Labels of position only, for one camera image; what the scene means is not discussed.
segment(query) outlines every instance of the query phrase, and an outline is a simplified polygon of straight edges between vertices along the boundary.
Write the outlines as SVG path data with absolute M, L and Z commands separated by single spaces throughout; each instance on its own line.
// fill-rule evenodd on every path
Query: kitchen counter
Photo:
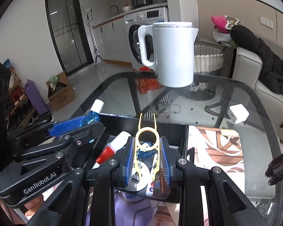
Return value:
M 155 4 L 152 4 L 152 5 L 148 5 L 148 6 L 144 6 L 144 7 L 139 7 L 139 8 L 135 8 L 135 9 L 132 9 L 130 11 L 127 11 L 127 12 L 124 12 L 124 13 L 120 13 L 118 15 L 115 15 L 109 19 L 106 19 L 105 21 L 101 22 L 101 23 L 97 23 L 96 25 L 93 25 L 92 28 L 97 28 L 101 25 L 104 25 L 108 22 L 111 22 L 113 20 L 116 20 L 116 19 L 119 19 L 119 18 L 122 18 L 124 17 L 125 15 L 127 14 L 131 14 L 131 13 L 135 13 L 135 12 L 138 12 L 138 11 L 142 11 L 142 10 L 146 10 L 146 9 L 151 9 L 151 8 L 156 8 L 156 7 L 163 7 L 163 6 L 168 6 L 168 3 L 167 2 L 164 2 L 164 3 L 155 3 Z

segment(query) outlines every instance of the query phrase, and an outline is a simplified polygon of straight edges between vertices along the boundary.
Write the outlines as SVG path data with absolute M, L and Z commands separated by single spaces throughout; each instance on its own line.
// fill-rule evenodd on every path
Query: red cap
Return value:
M 100 156 L 97 158 L 97 163 L 102 164 L 103 162 L 109 160 L 114 155 L 113 149 L 111 149 L 109 146 L 107 146 L 106 149 L 100 154 Z

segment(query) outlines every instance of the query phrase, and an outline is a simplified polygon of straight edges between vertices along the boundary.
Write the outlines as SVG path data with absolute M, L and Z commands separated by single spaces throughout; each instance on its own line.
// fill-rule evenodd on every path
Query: pink cloth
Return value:
M 212 16 L 211 20 L 220 32 L 228 34 L 228 30 L 225 28 L 227 20 L 224 16 Z

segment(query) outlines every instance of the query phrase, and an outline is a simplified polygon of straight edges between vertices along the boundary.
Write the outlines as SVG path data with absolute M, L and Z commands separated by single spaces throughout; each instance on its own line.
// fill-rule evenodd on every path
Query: washing machine door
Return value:
M 139 48 L 139 39 L 138 39 L 137 30 L 141 25 L 148 25 L 148 24 L 132 25 L 129 28 L 129 44 L 130 44 L 131 52 L 133 56 L 135 57 L 136 61 L 139 63 L 142 63 L 142 59 L 141 59 L 141 52 Z M 154 50 L 153 50 L 152 37 L 147 35 L 145 37 L 145 42 L 146 42 L 147 58 L 149 61 L 154 61 Z

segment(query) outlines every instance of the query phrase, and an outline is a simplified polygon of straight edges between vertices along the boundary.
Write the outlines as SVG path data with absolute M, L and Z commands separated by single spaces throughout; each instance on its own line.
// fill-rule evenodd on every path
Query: blue gripper pad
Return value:
M 61 135 L 81 127 L 83 119 L 85 117 L 85 115 L 82 115 L 73 119 L 68 119 L 66 121 L 54 124 L 54 126 L 50 130 L 48 130 L 49 135 L 56 136 L 57 138 L 59 138 Z

